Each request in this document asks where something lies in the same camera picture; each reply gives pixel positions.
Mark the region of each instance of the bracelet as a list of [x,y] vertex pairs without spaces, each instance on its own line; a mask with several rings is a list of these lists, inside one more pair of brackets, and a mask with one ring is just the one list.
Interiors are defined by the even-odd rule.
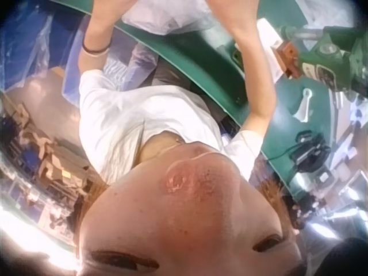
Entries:
[[94,56],[94,57],[96,57],[96,56],[102,56],[102,55],[106,54],[110,50],[111,43],[112,43],[112,40],[110,40],[109,45],[107,45],[104,49],[101,49],[101,50],[89,50],[85,46],[85,40],[83,39],[82,48],[85,51],[85,53],[88,54],[88,55],[90,55],[90,56]]

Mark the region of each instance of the eye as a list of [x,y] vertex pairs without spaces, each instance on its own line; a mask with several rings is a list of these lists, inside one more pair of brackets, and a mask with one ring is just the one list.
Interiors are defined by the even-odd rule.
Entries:
[[159,264],[154,260],[141,259],[120,252],[96,251],[91,253],[91,257],[100,264],[132,271],[152,272],[159,268]]
[[267,250],[277,246],[283,242],[283,238],[279,235],[271,235],[266,239],[262,240],[260,243],[253,246],[253,250],[257,252],[266,252]]

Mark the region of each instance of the green machine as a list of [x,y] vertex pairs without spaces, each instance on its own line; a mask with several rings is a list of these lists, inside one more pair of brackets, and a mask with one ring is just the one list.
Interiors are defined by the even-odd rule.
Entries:
[[367,97],[368,33],[355,28],[329,26],[323,30],[282,27],[287,40],[315,40],[309,52],[300,52],[297,65],[304,75],[322,82],[334,92]]

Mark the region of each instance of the black device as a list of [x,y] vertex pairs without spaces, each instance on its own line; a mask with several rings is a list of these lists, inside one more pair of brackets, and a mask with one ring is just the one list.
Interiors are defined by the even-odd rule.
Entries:
[[299,173],[312,173],[320,169],[331,153],[321,133],[313,136],[312,131],[300,132],[296,142],[300,143],[300,147],[290,154],[290,158]]

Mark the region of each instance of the black cable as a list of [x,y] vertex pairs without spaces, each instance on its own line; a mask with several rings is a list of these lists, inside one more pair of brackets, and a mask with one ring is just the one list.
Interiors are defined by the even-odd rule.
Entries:
[[294,145],[294,146],[292,146],[292,147],[288,148],[288,149],[287,149],[285,152],[283,152],[282,154],[280,154],[280,155],[278,155],[278,156],[275,156],[275,157],[272,157],[272,158],[268,158],[268,159],[267,159],[267,161],[272,161],[272,160],[279,159],[279,158],[283,157],[285,154],[287,154],[289,151],[291,151],[291,150],[293,150],[293,149],[295,149],[295,148],[297,148],[297,147],[300,147],[301,145],[304,145],[304,144],[306,144],[306,143],[309,143],[309,142],[310,142],[310,141],[308,141],[308,142],[304,142],[304,143],[296,144],[296,145]]

